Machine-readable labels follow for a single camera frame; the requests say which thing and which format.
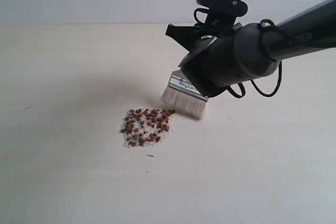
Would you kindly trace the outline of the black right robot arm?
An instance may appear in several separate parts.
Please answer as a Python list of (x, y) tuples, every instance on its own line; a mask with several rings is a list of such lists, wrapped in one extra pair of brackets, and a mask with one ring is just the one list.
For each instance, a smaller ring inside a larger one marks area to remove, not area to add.
[(240, 0), (197, 0), (204, 23), (168, 25), (166, 35), (187, 50), (167, 86), (207, 101), (243, 88), (246, 81), (282, 70), (285, 59), (335, 47), (335, 0), (326, 0), (280, 24), (269, 19), (241, 25)]

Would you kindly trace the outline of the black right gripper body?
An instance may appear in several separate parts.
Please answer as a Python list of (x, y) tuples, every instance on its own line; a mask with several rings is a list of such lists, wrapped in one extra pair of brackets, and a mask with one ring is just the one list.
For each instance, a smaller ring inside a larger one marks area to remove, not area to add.
[(210, 25), (196, 24), (194, 26), (175, 26), (168, 24), (165, 35), (172, 38), (187, 51), (191, 51), (202, 39), (232, 36), (242, 27), (241, 23), (226, 26), (221, 22), (212, 22)]

